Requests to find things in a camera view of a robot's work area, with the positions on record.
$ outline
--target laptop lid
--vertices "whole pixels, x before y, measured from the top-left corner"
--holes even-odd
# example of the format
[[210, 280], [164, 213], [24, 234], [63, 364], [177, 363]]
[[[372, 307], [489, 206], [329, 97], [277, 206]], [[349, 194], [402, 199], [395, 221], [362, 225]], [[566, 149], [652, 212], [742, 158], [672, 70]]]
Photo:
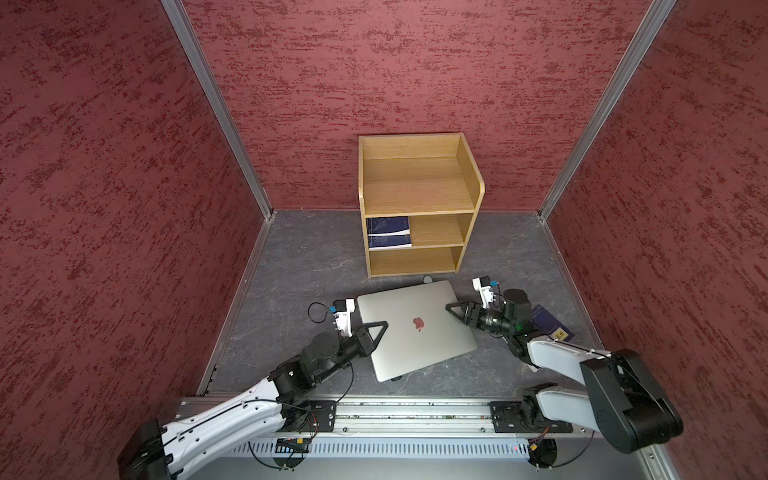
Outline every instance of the laptop lid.
[[357, 297], [363, 323], [389, 324], [371, 355], [380, 382], [478, 347], [469, 327], [445, 310], [447, 303], [455, 302], [448, 280]]

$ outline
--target wooden shelf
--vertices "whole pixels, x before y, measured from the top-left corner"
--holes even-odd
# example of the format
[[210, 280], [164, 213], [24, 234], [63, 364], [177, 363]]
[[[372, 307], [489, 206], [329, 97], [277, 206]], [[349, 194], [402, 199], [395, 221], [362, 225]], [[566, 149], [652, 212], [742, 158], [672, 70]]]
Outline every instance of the wooden shelf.
[[453, 273], [462, 247], [370, 252], [371, 276], [409, 275], [417, 273]]
[[[464, 134], [359, 137], [368, 276], [455, 272], [485, 194]], [[411, 247], [369, 250], [366, 219], [409, 217]]]
[[412, 248], [463, 247], [464, 235], [458, 221], [457, 215], [410, 217]]
[[475, 211], [455, 157], [371, 160], [364, 168], [366, 217]]

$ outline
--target vent slot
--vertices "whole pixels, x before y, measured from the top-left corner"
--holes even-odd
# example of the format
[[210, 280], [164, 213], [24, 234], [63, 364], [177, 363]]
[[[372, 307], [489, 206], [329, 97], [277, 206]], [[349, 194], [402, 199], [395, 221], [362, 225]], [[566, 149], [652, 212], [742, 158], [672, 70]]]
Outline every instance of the vent slot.
[[[284, 458], [285, 448], [272, 439], [251, 440], [258, 457]], [[230, 457], [249, 456], [248, 444], [233, 449]], [[415, 438], [315, 438], [308, 456], [315, 458], [519, 458], [528, 460], [526, 439], [415, 439]]]

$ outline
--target red wall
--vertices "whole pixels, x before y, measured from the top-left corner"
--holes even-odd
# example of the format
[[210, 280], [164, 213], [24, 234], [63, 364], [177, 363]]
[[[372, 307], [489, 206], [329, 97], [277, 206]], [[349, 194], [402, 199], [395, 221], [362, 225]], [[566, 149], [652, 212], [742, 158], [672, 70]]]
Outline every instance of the red wall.
[[357, 208], [357, 135], [464, 131], [536, 210], [650, 0], [187, 0], [276, 208]]
[[767, 112], [768, 4], [680, 0], [550, 219], [677, 404], [685, 478], [768, 472]]
[[114, 478], [194, 394], [260, 212], [160, 2], [0, 8], [0, 477]]

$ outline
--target book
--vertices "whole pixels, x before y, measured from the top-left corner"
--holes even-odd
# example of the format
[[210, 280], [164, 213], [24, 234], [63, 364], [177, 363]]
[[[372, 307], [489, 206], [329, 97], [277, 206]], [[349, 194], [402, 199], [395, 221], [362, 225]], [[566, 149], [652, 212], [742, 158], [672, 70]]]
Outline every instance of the book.
[[576, 336], [568, 327], [560, 323], [560, 320], [556, 319], [554, 315], [549, 313], [549, 311], [541, 305], [537, 305], [533, 308], [531, 317], [534, 325], [536, 325], [542, 333], [546, 333], [561, 342], [567, 342]]
[[368, 235], [381, 237], [383, 235], [410, 235], [408, 217], [378, 217], [367, 218]]
[[368, 250], [392, 250], [410, 246], [410, 235], [371, 235], [368, 237]]

